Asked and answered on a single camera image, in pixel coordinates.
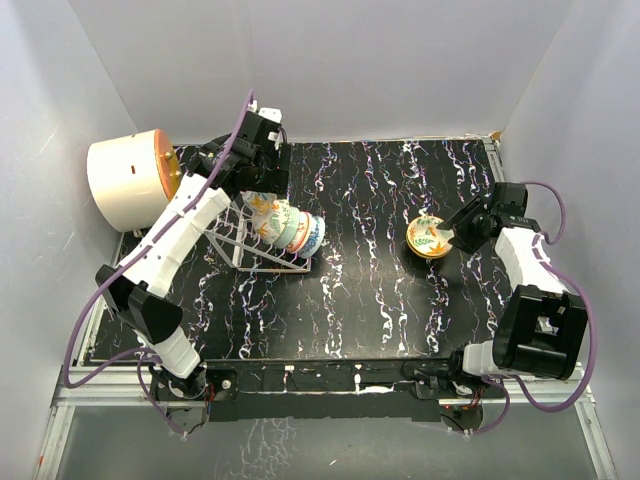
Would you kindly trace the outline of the white wire dish rack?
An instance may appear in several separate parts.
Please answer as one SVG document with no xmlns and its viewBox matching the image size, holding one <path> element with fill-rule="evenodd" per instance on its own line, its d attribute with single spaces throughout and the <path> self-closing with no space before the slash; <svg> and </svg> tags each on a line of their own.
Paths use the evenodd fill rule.
<svg viewBox="0 0 640 480">
<path fill-rule="evenodd" d="M 205 234 L 225 263 L 239 272 L 305 274 L 311 270 L 309 259 L 261 240 L 253 229 L 251 211 L 244 205 L 241 194 Z"/>
</svg>

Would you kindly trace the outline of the yellow sun pattern bowl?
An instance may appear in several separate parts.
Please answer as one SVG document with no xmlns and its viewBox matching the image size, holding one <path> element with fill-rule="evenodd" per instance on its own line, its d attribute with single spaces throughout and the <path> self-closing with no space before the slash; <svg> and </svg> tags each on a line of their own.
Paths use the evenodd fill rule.
<svg viewBox="0 0 640 480">
<path fill-rule="evenodd" d="M 429 250 L 429 251 L 426 251 L 426 252 L 418 250 L 411 243 L 408 244 L 408 247 L 418 257 L 424 258 L 424 259 L 428 259 L 428 260 L 434 260 L 434 259 L 443 258 L 452 250 L 452 246 L 451 245 L 448 245 L 446 247 L 436 248 L 434 251 Z"/>
</svg>

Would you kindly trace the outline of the orange leaf pattern bowl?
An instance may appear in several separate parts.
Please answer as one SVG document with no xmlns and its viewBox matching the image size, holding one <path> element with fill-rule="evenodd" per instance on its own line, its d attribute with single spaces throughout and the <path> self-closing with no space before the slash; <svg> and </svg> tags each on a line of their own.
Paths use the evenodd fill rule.
<svg viewBox="0 0 640 480">
<path fill-rule="evenodd" d="M 430 215 L 422 215 L 412 220 L 406 231 L 407 243 L 413 244 L 418 250 L 423 252 L 450 245 L 449 239 L 452 237 L 450 230 L 441 230 L 438 226 L 442 219 Z"/>
</svg>

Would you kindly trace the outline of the green sprig pattern bowl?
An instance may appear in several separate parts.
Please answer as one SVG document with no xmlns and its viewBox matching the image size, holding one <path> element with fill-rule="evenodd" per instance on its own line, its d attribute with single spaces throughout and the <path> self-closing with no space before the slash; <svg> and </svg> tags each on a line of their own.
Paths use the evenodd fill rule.
<svg viewBox="0 0 640 480">
<path fill-rule="evenodd" d="M 287 200 L 276 199 L 265 213 L 252 216 L 252 226 L 262 241 L 273 244 L 284 232 L 291 214 L 291 205 Z"/>
</svg>

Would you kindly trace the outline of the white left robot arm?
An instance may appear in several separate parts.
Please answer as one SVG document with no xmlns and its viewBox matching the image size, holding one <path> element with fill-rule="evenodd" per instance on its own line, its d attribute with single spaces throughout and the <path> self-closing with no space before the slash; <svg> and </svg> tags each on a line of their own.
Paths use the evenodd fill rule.
<svg viewBox="0 0 640 480">
<path fill-rule="evenodd" d="M 166 298 L 173 278 L 239 194 L 286 192 L 289 161 L 281 111 L 251 103 L 230 134 L 196 150 L 174 198 L 136 249 L 96 275 L 109 308 L 159 358 L 186 399 L 204 392 L 207 376 L 181 326 L 181 308 Z"/>
</svg>

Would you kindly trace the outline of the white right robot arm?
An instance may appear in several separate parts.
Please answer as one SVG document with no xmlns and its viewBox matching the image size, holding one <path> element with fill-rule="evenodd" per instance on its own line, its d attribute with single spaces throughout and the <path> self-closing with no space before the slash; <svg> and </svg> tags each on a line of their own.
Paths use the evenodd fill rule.
<svg viewBox="0 0 640 480">
<path fill-rule="evenodd" d="M 526 216 L 525 185 L 498 182 L 489 197 L 475 196 L 437 229 L 468 254 L 492 244 L 512 293 L 494 337 L 459 348 L 445 376 L 447 388 L 466 397 L 482 376 L 522 373 L 556 380 L 574 371 L 588 314 L 584 301 L 545 266 L 541 229 Z"/>
</svg>

